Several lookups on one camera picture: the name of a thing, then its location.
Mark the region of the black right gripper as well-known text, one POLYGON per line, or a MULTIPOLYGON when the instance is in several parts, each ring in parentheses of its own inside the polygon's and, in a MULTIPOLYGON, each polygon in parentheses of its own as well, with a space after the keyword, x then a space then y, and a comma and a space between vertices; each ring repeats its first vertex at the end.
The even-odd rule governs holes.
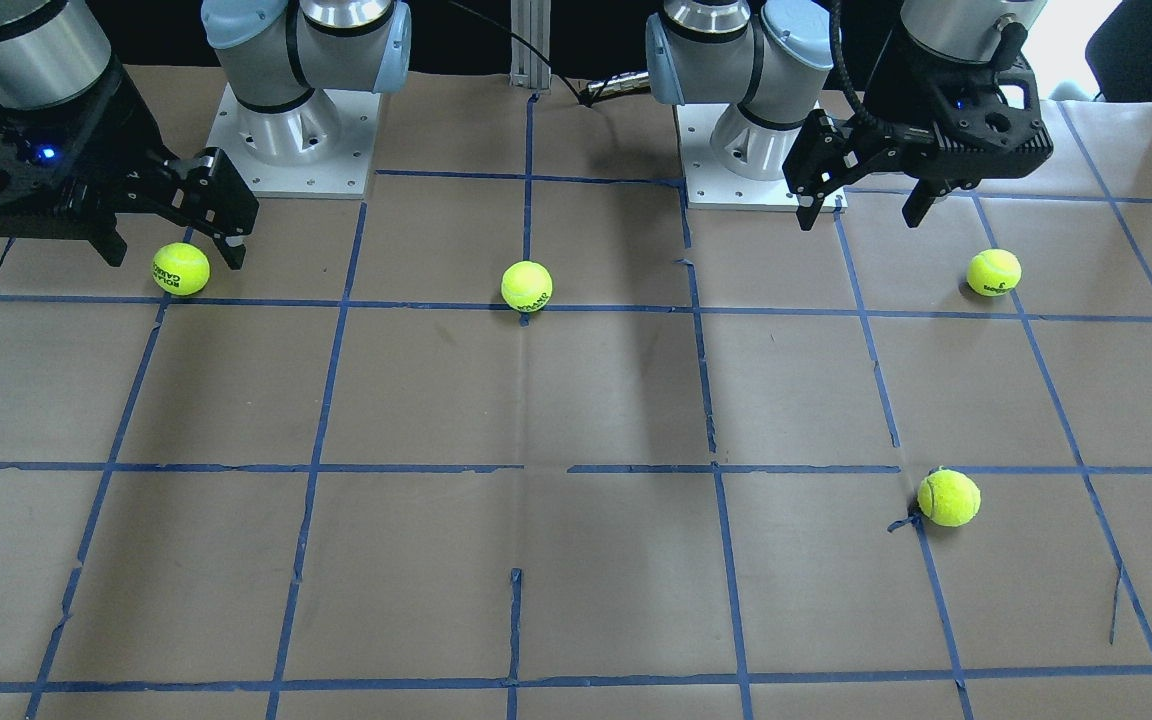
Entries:
POLYGON ((166 147, 114 58, 63 103, 15 109, 0 100, 0 237, 86 240, 122 266, 122 213, 204 232, 228 268, 241 270, 259 200, 223 149, 180 158, 166 147))

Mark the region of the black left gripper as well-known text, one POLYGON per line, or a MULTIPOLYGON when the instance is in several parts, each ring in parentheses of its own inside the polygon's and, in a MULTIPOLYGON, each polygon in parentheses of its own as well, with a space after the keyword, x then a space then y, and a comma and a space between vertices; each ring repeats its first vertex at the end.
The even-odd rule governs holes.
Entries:
POLYGON ((905 28, 888 37, 864 94, 856 94, 842 51, 841 24, 827 24, 828 50, 851 118, 810 111, 783 174, 796 194, 801 232, 810 232, 832 197, 874 173, 916 179, 902 205, 918 228, 937 202, 982 179, 1023 179, 1053 154, 1036 99, 1036 77, 1021 53, 1028 28, 996 22, 983 59, 943 55, 905 28))

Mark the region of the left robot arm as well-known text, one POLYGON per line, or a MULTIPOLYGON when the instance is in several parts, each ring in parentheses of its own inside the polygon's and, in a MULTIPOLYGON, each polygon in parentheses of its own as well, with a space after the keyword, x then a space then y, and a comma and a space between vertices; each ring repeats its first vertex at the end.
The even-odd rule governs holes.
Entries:
POLYGON ((844 58, 842 5, 666 1, 646 23, 659 103, 721 104, 723 167, 783 181, 809 232, 828 197, 876 173, 915 187, 909 227, 986 179, 1023 179, 1053 154, 1023 55, 1043 1, 904 1, 864 90, 844 58))

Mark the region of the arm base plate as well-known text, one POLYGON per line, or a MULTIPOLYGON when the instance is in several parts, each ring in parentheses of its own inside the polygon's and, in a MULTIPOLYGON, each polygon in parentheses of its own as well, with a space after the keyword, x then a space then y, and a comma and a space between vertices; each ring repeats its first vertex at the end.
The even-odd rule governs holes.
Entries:
POLYGON ((689 202, 696 209, 795 211, 783 173, 799 128, 770 129, 733 104, 675 108, 689 202))
POLYGON ((260 199, 365 199, 384 99, 329 88, 297 108, 260 113, 227 86, 207 145, 223 150, 260 199))

